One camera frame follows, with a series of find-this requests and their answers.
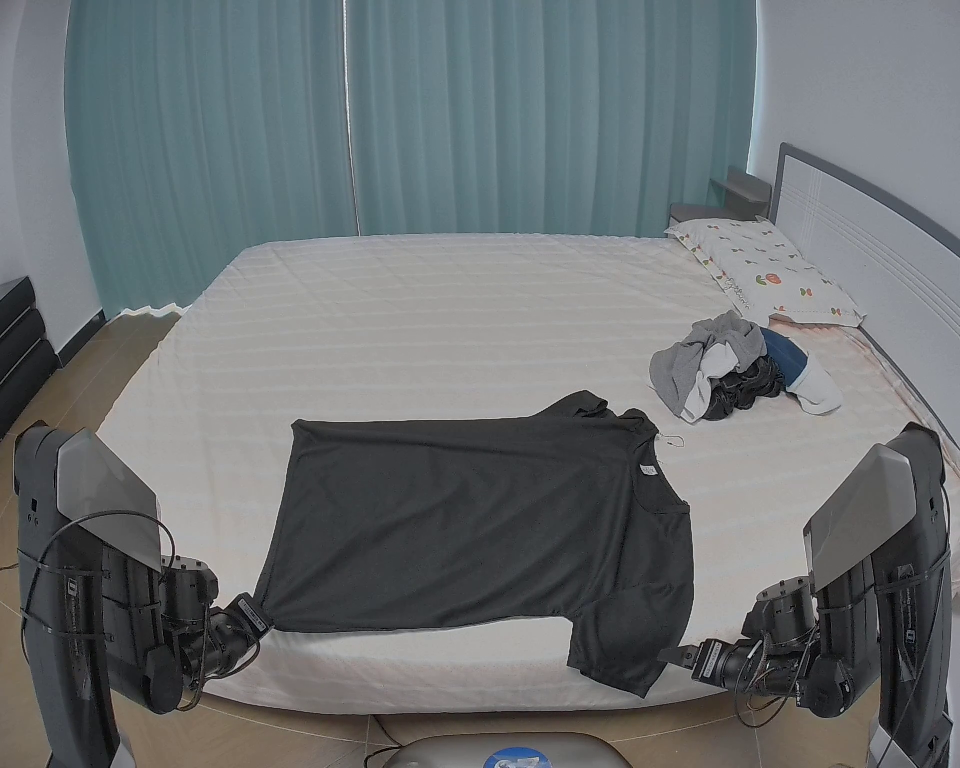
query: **gray headboard frame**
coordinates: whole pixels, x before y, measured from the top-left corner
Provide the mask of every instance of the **gray headboard frame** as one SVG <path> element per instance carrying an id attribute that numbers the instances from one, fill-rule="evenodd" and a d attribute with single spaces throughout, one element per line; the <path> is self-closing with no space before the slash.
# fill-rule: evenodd
<path id="1" fill-rule="evenodd" d="M 856 174 L 853 174 L 838 165 L 828 162 L 821 157 L 812 155 L 809 152 L 805 152 L 804 150 L 785 142 L 780 144 L 780 160 L 777 166 L 777 181 L 774 186 L 773 202 L 770 209 L 770 220 L 774 224 L 777 223 L 777 214 L 780 210 L 780 193 L 783 186 L 783 172 L 786 159 L 788 157 L 794 157 L 804 165 L 808 165 L 811 168 L 833 177 L 834 179 L 842 181 L 847 186 L 852 187 L 867 197 L 877 201 L 884 207 L 889 208 L 918 229 L 921 229 L 931 238 L 940 243 L 944 248 L 957 256 L 958 259 L 960 259 L 960 237 L 948 231 L 943 226 L 937 224 L 929 216 L 926 216 L 921 211 L 917 210 L 917 208 L 915 208 L 913 205 L 905 203 L 900 198 L 895 197 L 889 192 L 876 186 L 876 184 L 862 179 Z M 897 361 L 886 352 L 883 346 L 879 344 L 865 328 L 861 328 L 861 331 L 863 332 L 864 336 L 870 340 L 871 344 L 874 345 L 875 349 L 880 352 L 887 362 L 897 371 L 897 373 L 910 387 L 916 397 L 926 406 L 930 413 L 933 414 L 934 418 L 936 418 L 940 423 L 941 428 L 948 435 L 948 437 L 955 444 L 960 444 L 957 441 L 957 437 L 960 437 L 960 435 L 953 435 L 950 433 L 949 429 L 944 424 L 944 421 L 937 415 L 936 410 L 929 404 L 929 402 L 927 402 L 924 394 L 914 385 L 914 383 L 910 380 L 910 377 L 903 372 L 903 370 L 897 364 Z"/>

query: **black t-shirt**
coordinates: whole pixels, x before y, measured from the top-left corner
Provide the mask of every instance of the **black t-shirt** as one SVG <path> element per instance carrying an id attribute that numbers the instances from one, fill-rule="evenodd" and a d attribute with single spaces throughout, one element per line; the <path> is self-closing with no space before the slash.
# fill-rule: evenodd
<path id="1" fill-rule="evenodd" d="M 640 696 L 693 604 L 657 427 L 589 392 L 522 419 L 297 421 L 257 599 L 286 632 L 573 622 L 567 663 Z"/>

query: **teal curtain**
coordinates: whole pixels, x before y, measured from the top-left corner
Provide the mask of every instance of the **teal curtain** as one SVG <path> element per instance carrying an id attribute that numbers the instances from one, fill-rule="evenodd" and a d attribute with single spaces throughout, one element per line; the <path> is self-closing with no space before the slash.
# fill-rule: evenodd
<path id="1" fill-rule="evenodd" d="M 347 0 L 364 234 L 661 235 L 745 167 L 756 0 Z"/>
<path id="2" fill-rule="evenodd" d="M 236 254 L 355 235 L 340 0 L 73 0 L 64 83 L 107 314 L 193 301 Z"/>

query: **white pillow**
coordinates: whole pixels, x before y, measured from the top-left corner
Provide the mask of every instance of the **white pillow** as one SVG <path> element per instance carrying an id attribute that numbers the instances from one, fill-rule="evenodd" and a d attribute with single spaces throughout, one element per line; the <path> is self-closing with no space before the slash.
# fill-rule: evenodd
<path id="1" fill-rule="evenodd" d="M 844 290 L 806 261 L 770 222 L 694 219 L 666 231 L 713 275 L 747 320 L 847 325 L 863 316 Z"/>

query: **round blue sticker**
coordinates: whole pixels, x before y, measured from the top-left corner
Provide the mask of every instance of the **round blue sticker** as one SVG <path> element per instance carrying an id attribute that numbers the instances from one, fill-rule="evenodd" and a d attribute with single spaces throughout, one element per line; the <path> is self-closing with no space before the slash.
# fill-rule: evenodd
<path id="1" fill-rule="evenodd" d="M 543 752 L 527 747 L 507 747 L 496 755 L 490 755 L 483 768 L 550 768 L 550 761 Z"/>

